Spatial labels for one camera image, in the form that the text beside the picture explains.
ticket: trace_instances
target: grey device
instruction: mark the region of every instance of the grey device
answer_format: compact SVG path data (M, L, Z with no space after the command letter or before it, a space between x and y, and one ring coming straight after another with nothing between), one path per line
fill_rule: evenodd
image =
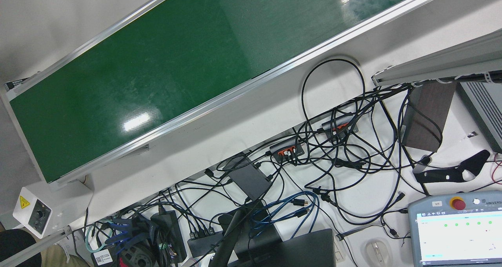
M459 90L490 147L502 153L502 84L467 82Z
M270 187L267 176L247 156L235 156L223 170L252 201L256 201Z
M502 192L425 197L408 213L415 267L502 267Z
M349 125L350 121L352 121L353 118L354 115L342 115L335 118L334 121L330 120L328 122L324 122L321 125L321 128L325 131L326 137L331 142L335 142L337 136L340 140L342 140L346 136L346 133L350 128L352 128L352 131L354 133L357 133L359 131L356 124Z

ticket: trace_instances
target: blue cable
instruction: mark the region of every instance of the blue cable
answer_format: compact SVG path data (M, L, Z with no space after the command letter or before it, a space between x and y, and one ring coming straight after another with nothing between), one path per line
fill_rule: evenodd
M297 209L296 211L293 211L287 215L279 217L278 219L273 219L273 217L276 216L282 210L282 208L284 208L288 203L291 203L294 199L296 199L299 196L311 196L314 199L314 201L312 201L309 205L301 207L301 208ZM275 208L274 211L267 213L266 217L264 217L263 219L257 219L258 213L260 213L264 210L266 211L267 209L272 208L276 205L279 205L278 208ZM299 224L298 228L296 228L295 232L291 236L291 238L293 238L296 235L296 233L298 232L298 230L305 223L307 218L312 214L312 208L314 208L314 206L317 206L317 209L316 209L316 213L315 213L312 225L310 226L309 232L311 232L312 229L314 228L315 221L317 220L317 216L319 214L319 197L316 194L314 194L313 192L309 192L309 191L302 191L302 192L296 193L292 196L286 197L285 199L271 202L271 203L265 205L263 208L258 208L255 211L253 211L253 213L251 214L251 217L250 217L251 223L252 223L251 231L253 231L253 230L259 231L258 234L255 235L255 237L256 237L256 236L260 235L270 225L277 223L277 222L280 222L280 221L284 221L284 220L296 217L296 215L298 213L301 213L302 211L305 211L308 209L307 214L305 215L305 217L303 218L303 220Z

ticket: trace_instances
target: white mouse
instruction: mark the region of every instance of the white mouse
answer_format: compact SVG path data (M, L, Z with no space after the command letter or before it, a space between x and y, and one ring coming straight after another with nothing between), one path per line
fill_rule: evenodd
M392 267L389 249L380 240L372 240L366 244L366 255L371 267Z

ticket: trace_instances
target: knob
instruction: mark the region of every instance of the knob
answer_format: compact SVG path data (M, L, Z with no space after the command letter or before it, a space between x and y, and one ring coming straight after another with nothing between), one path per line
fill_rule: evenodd
M466 208L466 203L462 199L454 199L451 206L456 210L464 210Z

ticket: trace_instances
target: plug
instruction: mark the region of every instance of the plug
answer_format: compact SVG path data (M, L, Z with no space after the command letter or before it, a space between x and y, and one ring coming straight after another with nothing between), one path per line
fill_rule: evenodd
M317 189L312 189L312 192L314 192L314 194L316 194L316 195L321 195L321 187L319 187Z
M291 203L293 203L293 205L296 205L296 206L305 206L307 205L307 201L305 199L292 199L290 201Z
M200 229L198 231L196 230L195 232L197 233L198 238L206 237L206 233L204 233L203 229Z
M164 205L158 205L158 214L159 215L164 215L166 213L166 209L164 208Z
M401 199L403 199L405 197L405 193L404 192L398 192L398 197L396 198L396 202L400 201Z
M213 173L213 172L212 172L209 168L208 168L208 169L206 169L206 170L204 171L204 173L205 173L206 175L210 176L211 178L214 178L214 177L215 177L215 173Z
M321 199L323 201L326 201L328 202L329 204L333 205L334 207L337 207L336 203L334 201L331 200L331 197L329 196L328 193L322 193L321 194Z
M300 208L300 210L298 212L295 213L295 216L296 217L302 217L303 215L307 214L308 212L310 211L310 209L308 208Z
M389 232L391 233L391 235L392 235L393 237L395 237L395 238L398 238L398 237L399 237L399 235L398 235L398 233L396 232L396 230L389 228Z

